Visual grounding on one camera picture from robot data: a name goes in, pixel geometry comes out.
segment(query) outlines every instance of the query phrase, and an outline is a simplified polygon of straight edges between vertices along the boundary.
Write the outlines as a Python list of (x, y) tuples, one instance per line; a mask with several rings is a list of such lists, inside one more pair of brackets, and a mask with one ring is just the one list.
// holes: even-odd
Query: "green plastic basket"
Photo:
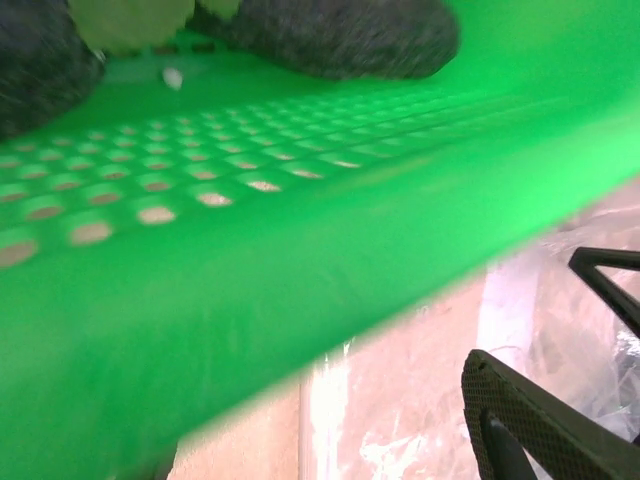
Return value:
[(0, 147), (2, 478), (139, 466), (640, 171), (636, 2), (453, 3), (425, 81), (185, 35)]

